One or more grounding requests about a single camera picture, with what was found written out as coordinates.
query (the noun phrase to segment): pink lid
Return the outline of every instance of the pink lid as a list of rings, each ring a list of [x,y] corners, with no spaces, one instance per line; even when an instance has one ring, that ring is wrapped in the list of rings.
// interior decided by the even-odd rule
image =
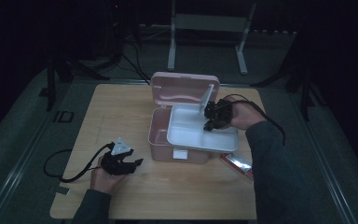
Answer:
[[[217,77],[156,72],[151,78],[153,99],[157,105],[197,104],[210,84],[214,84],[210,101],[215,101],[220,86]]]

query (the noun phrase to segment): sleeve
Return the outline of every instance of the sleeve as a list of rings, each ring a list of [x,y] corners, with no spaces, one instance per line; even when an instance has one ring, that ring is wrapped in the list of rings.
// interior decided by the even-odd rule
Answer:
[[[314,223],[310,191],[268,121],[246,131],[252,150],[257,223]]]
[[[88,189],[72,220],[73,224],[107,224],[111,196]]]

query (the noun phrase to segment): black cable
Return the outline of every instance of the black cable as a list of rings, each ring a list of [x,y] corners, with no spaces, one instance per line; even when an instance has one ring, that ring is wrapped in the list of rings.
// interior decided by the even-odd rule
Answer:
[[[63,183],[70,183],[70,182],[74,182],[75,180],[78,180],[78,178],[80,178],[82,175],[84,175],[87,171],[89,170],[92,170],[92,169],[96,169],[98,167],[94,167],[94,168],[90,168],[92,163],[94,162],[94,160],[97,158],[97,156],[106,148],[109,148],[109,149],[113,149],[114,147],[114,143],[110,143],[110,144],[106,144],[105,146],[101,147],[95,154],[94,156],[91,158],[91,160],[89,161],[89,163],[87,163],[86,167],[80,172],[78,173],[76,176],[72,177],[72,178],[69,178],[69,179],[65,179],[65,178],[62,178],[62,175],[51,175],[47,172],[47,164],[48,164],[48,161],[54,157],[55,155],[59,154],[59,153],[63,153],[64,151],[72,151],[72,149],[65,149],[65,150],[61,150],[61,151],[58,151],[58,152],[55,152],[53,153],[52,155],[50,155],[48,157],[48,159],[45,161],[45,164],[44,164],[44,172],[45,172],[45,175],[47,176],[52,176],[52,177],[58,177],[61,182]]]
[[[286,134],[284,132],[284,129],[281,127],[281,125],[279,125],[277,122],[275,122],[273,119],[271,119],[269,116],[267,116],[267,114],[260,108],[260,106],[258,106],[257,104],[255,104],[255,102],[249,101],[248,99],[246,99],[246,97],[239,95],[239,94],[230,94],[225,96],[223,99],[226,99],[228,96],[240,96],[241,98],[243,98],[244,100],[238,100],[238,101],[230,101],[229,103],[225,104],[225,105],[220,105],[217,108],[215,108],[214,110],[218,110],[222,107],[228,106],[228,105],[234,105],[234,104],[248,104],[251,105],[261,116],[263,116],[264,119],[268,120],[269,122],[271,122],[282,134],[282,141],[283,141],[283,145],[286,141]]]
[[[50,176],[50,177],[62,177],[62,175],[51,175],[48,173],[48,169],[46,168],[48,166],[48,162],[51,160],[51,158],[53,158],[54,156],[63,153],[63,152],[70,152],[72,151],[72,149],[64,149],[64,150],[60,150],[57,152],[54,152],[53,154],[51,154],[45,161],[45,164],[43,165],[43,173],[45,173],[45,175]]]
[[[135,49],[135,54],[136,54],[136,63],[138,64],[138,68],[141,71],[141,73],[147,77],[148,80],[150,80],[150,78],[148,77],[148,74],[144,72],[144,70],[142,70],[142,67],[139,63],[139,53],[138,53],[138,49],[136,48],[135,45],[133,45],[132,43],[130,43],[129,41],[126,41],[127,44],[131,45],[134,49]]]
[[[147,83],[147,85],[150,86],[150,83],[149,83],[149,81],[148,81],[148,80],[150,80],[150,78],[147,77],[145,74],[141,73],[141,72],[138,70],[137,66],[136,66],[129,58],[127,58],[126,55],[123,54],[123,58],[124,58],[125,60],[127,60],[127,62],[129,62],[129,64],[135,69],[135,71],[138,73],[138,75]]]

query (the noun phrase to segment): left hand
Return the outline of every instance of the left hand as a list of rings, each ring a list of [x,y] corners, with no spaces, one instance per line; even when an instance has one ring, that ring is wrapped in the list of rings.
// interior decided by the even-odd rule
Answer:
[[[98,166],[101,166],[103,156],[98,159]],[[102,167],[96,168],[91,172],[90,189],[98,190],[102,193],[112,194],[113,189],[127,175],[110,175]]]

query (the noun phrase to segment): hand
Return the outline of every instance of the hand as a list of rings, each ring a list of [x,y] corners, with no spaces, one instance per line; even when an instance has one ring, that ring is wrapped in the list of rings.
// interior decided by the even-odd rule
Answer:
[[[103,156],[98,160],[98,166],[101,166]],[[91,172],[90,189],[98,190],[102,193],[112,194],[113,189],[124,179],[126,175],[110,175],[102,167],[94,169]]]
[[[234,97],[228,96],[225,100],[237,101]],[[251,105],[238,103],[232,105],[232,120],[229,126],[236,127],[241,130],[247,130],[252,125],[260,121],[265,121],[264,117],[257,112]]]

